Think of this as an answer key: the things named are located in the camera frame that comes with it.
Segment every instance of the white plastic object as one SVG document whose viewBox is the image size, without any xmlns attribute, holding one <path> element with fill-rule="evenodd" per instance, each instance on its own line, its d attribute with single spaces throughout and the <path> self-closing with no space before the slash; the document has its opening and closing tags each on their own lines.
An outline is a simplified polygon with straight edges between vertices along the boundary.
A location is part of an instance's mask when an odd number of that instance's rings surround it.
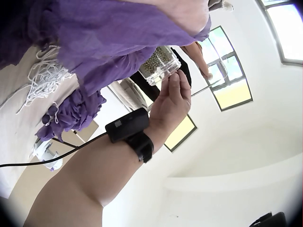
<svg viewBox="0 0 303 227">
<path fill-rule="evenodd" d="M 47 161 L 51 160 L 53 158 L 56 158 L 59 156 L 58 152 L 55 152 L 55 154 L 49 149 L 49 147 L 52 145 L 50 140 L 48 141 L 41 141 L 38 140 L 35 143 L 34 151 L 33 151 L 33 156 L 37 156 L 39 161 Z M 54 162 L 46 163 L 44 166 L 51 171 L 59 169 L 63 164 L 63 160 L 59 159 Z"/>
</svg>

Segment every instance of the purple scarf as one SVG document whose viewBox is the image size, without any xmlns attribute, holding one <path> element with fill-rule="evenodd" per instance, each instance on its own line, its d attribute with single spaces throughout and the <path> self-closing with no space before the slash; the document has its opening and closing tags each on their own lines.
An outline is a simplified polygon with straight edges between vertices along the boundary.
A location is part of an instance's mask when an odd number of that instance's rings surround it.
<svg viewBox="0 0 303 227">
<path fill-rule="evenodd" d="M 155 6 L 117 0 L 25 0 L 25 5 L 0 31 L 0 69 L 16 65 L 33 44 L 59 40 L 58 60 L 81 86 L 60 105 L 59 123 L 37 132 L 42 140 L 88 126 L 105 102 L 100 89 L 138 71 L 157 46 L 203 41 L 211 27 L 209 18 L 191 37 Z"/>
</svg>

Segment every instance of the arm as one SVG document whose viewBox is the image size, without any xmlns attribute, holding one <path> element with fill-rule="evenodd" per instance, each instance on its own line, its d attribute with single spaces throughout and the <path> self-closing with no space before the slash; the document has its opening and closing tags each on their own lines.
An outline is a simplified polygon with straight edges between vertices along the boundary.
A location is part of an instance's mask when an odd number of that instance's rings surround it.
<svg viewBox="0 0 303 227">
<path fill-rule="evenodd" d="M 182 71 L 162 83 L 145 133 L 155 150 L 186 117 L 190 86 Z M 107 136 L 79 150 L 37 196 L 24 226 L 101 226 L 103 207 L 110 203 L 142 165 L 125 142 Z"/>
<path fill-rule="evenodd" d="M 198 42 L 193 42 L 188 46 L 181 47 L 181 49 L 197 64 L 202 76 L 205 79 L 212 79 L 212 74 L 208 72 L 208 65 L 204 61 L 202 54 L 202 47 Z"/>
</svg>

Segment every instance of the clear glass jar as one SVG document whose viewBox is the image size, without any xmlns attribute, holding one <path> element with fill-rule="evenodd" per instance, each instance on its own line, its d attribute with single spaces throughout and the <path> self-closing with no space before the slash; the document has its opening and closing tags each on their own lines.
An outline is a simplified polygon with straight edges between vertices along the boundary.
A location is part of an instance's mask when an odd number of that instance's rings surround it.
<svg viewBox="0 0 303 227">
<path fill-rule="evenodd" d="M 153 86 L 170 77 L 181 67 L 180 61 L 168 46 L 157 47 L 152 56 L 140 66 L 139 72 Z"/>
</svg>

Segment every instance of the hand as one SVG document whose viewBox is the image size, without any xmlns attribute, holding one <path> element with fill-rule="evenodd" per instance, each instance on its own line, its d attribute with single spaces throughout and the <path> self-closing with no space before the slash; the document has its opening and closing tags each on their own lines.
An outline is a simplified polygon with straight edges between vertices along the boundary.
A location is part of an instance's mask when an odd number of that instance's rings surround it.
<svg viewBox="0 0 303 227">
<path fill-rule="evenodd" d="M 157 151 L 190 110 L 191 90 L 185 74 L 178 70 L 162 81 L 160 95 L 151 108 L 145 133 Z"/>
</svg>

